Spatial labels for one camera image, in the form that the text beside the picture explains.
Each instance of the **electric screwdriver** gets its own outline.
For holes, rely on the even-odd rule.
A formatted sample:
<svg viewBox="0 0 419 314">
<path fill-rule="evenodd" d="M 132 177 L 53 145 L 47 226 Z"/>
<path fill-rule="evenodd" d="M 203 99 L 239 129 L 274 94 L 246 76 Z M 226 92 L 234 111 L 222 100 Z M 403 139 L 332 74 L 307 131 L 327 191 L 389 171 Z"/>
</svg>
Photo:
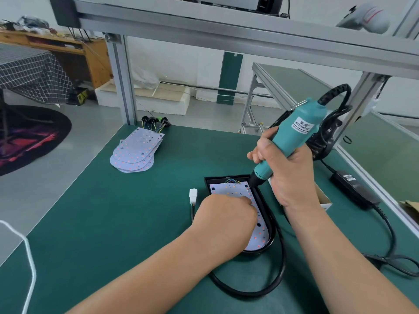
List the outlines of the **electric screwdriver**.
<svg viewBox="0 0 419 314">
<path fill-rule="evenodd" d="M 319 100 L 309 100 L 305 104 L 297 107 L 288 118 L 281 122 L 272 142 L 289 157 L 296 148 L 301 147 L 314 133 L 319 130 L 319 126 L 327 115 L 326 105 L 335 97 L 348 92 L 351 87 L 342 84 L 324 94 Z M 267 161 L 262 161 L 256 165 L 250 179 L 249 186 L 256 187 L 262 185 L 272 175 L 272 169 Z"/>
</svg>

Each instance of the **white plastic connector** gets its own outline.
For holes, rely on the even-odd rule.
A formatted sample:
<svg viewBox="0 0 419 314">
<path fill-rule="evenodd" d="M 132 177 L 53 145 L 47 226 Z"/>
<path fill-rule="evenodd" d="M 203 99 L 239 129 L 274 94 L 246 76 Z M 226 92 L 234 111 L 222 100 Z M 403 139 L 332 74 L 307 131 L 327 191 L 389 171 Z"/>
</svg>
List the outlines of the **white plastic connector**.
<svg viewBox="0 0 419 314">
<path fill-rule="evenodd" d="M 198 190 L 195 188 L 189 190 L 189 201 L 191 204 L 196 204 L 196 197 L 198 197 Z"/>
</svg>

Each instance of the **white platform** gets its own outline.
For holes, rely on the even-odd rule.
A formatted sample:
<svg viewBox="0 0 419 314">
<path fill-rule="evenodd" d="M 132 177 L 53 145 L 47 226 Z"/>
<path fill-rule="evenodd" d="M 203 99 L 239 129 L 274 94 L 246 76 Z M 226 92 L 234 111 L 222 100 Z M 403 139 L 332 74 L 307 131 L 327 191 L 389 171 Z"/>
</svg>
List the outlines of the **white platform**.
<svg viewBox="0 0 419 314">
<path fill-rule="evenodd" d="M 166 113 L 169 115 L 186 115 L 191 90 L 189 87 L 160 83 L 157 90 L 134 89 L 137 110 Z M 98 104 L 119 108 L 117 90 L 112 79 L 95 89 Z"/>
</svg>

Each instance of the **plaid cloth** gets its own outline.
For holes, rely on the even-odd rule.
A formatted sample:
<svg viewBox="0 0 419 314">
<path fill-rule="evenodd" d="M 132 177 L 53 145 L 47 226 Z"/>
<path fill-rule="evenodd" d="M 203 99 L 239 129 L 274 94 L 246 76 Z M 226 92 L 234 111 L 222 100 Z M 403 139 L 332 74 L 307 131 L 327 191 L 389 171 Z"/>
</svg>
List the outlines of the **plaid cloth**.
<svg viewBox="0 0 419 314">
<path fill-rule="evenodd" d="M 71 81 L 51 52 L 0 43 L 0 88 L 45 103 L 67 103 Z"/>
</svg>

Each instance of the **person's left arm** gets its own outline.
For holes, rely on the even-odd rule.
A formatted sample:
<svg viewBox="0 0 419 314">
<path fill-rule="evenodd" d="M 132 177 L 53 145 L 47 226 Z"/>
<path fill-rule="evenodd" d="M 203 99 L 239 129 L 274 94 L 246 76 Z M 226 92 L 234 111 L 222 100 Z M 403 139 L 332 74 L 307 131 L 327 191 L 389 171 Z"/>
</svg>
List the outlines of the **person's left arm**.
<svg viewBox="0 0 419 314">
<path fill-rule="evenodd" d="M 212 269 L 243 251 L 256 216 L 248 198 L 210 195 L 181 236 L 67 314 L 167 312 Z"/>
</svg>

